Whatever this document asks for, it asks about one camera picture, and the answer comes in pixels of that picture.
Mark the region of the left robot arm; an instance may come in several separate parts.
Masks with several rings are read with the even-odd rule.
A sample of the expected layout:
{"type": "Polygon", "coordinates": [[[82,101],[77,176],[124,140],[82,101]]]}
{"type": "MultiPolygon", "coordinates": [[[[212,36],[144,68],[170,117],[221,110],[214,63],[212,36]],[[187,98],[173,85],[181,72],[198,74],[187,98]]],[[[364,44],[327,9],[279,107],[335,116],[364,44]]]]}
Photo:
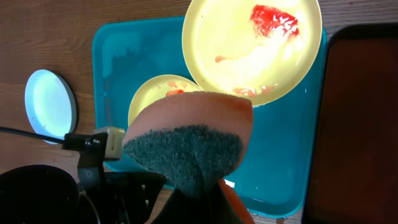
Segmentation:
{"type": "Polygon", "coordinates": [[[1,174],[1,223],[145,223],[165,178],[149,172],[105,172],[105,161],[122,156],[124,130],[103,127],[91,135],[63,138],[1,128],[3,133],[59,143],[80,157],[78,181],[48,165],[1,174]]]}

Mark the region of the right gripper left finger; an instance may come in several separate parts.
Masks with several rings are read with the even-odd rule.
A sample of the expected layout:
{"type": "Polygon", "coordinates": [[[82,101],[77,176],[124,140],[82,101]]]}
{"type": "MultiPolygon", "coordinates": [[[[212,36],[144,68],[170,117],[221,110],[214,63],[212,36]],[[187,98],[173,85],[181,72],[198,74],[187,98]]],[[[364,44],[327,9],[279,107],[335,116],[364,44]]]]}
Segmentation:
{"type": "Polygon", "coordinates": [[[152,224],[211,224],[216,221],[217,188],[199,198],[175,189],[152,224]]]}

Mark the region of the light blue plate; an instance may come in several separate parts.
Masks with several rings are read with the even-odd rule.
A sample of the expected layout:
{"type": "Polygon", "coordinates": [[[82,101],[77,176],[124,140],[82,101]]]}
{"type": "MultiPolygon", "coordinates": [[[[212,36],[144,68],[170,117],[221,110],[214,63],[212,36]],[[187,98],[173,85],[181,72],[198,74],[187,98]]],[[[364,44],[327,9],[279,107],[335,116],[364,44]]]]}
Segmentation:
{"type": "Polygon", "coordinates": [[[37,70],[29,77],[24,93],[25,111],[36,134],[45,142],[60,144],[73,132],[77,106],[68,83],[49,70],[37,70]]]}

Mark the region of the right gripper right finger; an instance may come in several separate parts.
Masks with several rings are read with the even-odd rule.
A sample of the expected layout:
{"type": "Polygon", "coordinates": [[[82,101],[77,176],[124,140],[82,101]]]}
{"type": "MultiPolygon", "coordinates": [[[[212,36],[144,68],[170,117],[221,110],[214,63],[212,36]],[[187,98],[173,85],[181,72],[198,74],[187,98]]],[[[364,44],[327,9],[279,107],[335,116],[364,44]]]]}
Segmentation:
{"type": "Polygon", "coordinates": [[[226,211],[224,214],[222,214],[221,218],[219,218],[218,223],[255,224],[251,214],[248,212],[246,206],[243,204],[234,189],[227,185],[224,179],[219,181],[219,185],[223,191],[227,203],[224,205],[226,211]]]}

